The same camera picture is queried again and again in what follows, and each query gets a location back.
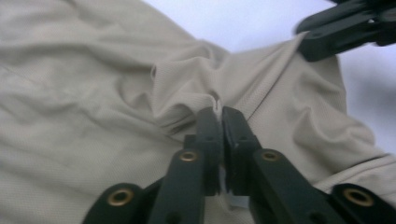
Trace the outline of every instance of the brass insert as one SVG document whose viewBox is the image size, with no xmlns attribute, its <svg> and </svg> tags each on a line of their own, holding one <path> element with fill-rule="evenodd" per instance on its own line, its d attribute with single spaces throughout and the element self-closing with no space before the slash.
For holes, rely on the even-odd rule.
<svg viewBox="0 0 396 224">
<path fill-rule="evenodd" d="M 130 189 L 118 189 L 107 198 L 108 204 L 112 206 L 123 206 L 130 202 L 134 197 L 134 192 Z"/>
<path fill-rule="evenodd" d="M 198 155 L 195 152 L 183 152 L 180 154 L 180 159 L 182 161 L 196 161 L 198 159 Z"/>
<path fill-rule="evenodd" d="M 374 204 L 373 198 L 359 189 L 344 189 L 344 196 L 350 202 L 360 206 L 370 207 Z"/>
<path fill-rule="evenodd" d="M 266 161 L 277 161 L 280 159 L 279 155 L 275 152 L 264 152 L 262 158 Z"/>
</svg>

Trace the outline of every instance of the black clamp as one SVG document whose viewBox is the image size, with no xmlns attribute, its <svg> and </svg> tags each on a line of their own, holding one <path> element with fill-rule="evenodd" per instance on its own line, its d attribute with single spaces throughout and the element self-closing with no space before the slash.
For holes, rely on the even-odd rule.
<svg viewBox="0 0 396 224">
<path fill-rule="evenodd" d="M 296 33 L 309 31 L 299 51 L 315 62 L 365 43 L 396 43 L 395 0 L 338 0 L 336 7 L 304 19 Z"/>
<path fill-rule="evenodd" d="M 107 189 L 83 224 L 202 224 L 205 196 L 220 191 L 222 163 L 227 190 L 249 196 L 258 224 L 396 223 L 396 211 L 368 189 L 313 188 L 282 153 L 262 149 L 240 111 L 224 107 L 221 122 L 212 108 L 198 114 L 197 133 L 186 136 L 164 178 L 145 189 Z"/>
</svg>

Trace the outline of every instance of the screw hole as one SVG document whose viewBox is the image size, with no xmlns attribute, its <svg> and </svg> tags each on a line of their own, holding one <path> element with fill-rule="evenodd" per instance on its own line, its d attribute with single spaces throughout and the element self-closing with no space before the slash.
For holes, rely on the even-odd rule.
<svg viewBox="0 0 396 224">
<path fill-rule="evenodd" d="M 279 156 L 275 154 L 275 152 L 264 152 L 262 153 L 262 158 L 266 161 L 277 161 L 279 160 Z"/>
<path fill-rule="evenodd" d="M 180 159 L 183 161 L 195 161 L 198 159 L 198 155 L 195 152 L 183 152 L 180 155 Z"/>
<path fill-rule="evenodd" d="M 130 189 L 118 189 L 108 196 L 107 202 L 112 206 L 123 206 L 133 197 L 134 193 Z"/>
<path fill-rule="evenodd" d="M 352 203 L 363 207 L 373 206 L 374 200 L 367 193 L 359 189 L 345 189 L 344 196 Z"/>
</svg>

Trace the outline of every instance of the wrinkled cloth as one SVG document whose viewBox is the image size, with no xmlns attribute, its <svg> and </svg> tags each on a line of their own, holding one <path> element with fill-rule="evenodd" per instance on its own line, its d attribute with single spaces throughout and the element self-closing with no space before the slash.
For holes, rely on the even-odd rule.
<svg viewBox="0 0 396 224">
<path fill-rule="evenodd" d="M 2 1 L 0 223 L 81 223 L 108 187 L 151 184 L 208 106 L 242 111 L 316 188 L 396 206 L 394 156 L 347 115 L 336 58 L 307 63 L 302 37 L 230 54 L 140 1 Z M 253 222 L 221 194 L 205 223 Z"/>
</svg>

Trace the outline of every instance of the beige fabric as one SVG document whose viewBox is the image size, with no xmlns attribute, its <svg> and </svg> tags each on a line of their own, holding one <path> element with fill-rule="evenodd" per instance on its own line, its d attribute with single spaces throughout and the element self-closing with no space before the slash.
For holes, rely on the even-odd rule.
<svg viewBox="0 0 396 224">
<path fill-rule="evenodd" d="M 211 105 L 241 110 L 316 187 L 396 206 L 395 158 L 346 115 L 336 59 L 295 52 L 301 36 L 229 54 L 127 0 L 8 0 L 0 15 L 0 223 L 80 223 L 109 186 L 145 187 Z M 221 196 L 205 223 L 252 220 Z"/>
</svg>

